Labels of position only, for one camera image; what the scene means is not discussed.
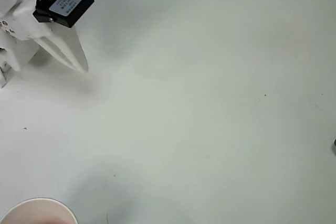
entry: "white table surface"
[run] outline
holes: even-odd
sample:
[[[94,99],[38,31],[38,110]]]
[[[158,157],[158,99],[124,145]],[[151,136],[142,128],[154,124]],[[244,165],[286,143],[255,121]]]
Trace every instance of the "white table surface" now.
[[[336,0],[96,0],[77,30],[88,74],[41,51],[0,90],[1,214],[335,222]]]

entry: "white cup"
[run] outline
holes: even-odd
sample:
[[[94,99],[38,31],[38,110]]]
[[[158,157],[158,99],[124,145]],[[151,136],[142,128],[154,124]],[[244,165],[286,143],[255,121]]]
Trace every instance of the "white cup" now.
[[[54,199],[36,198],[13,207],[0,224],[78,224],[71,210]]]

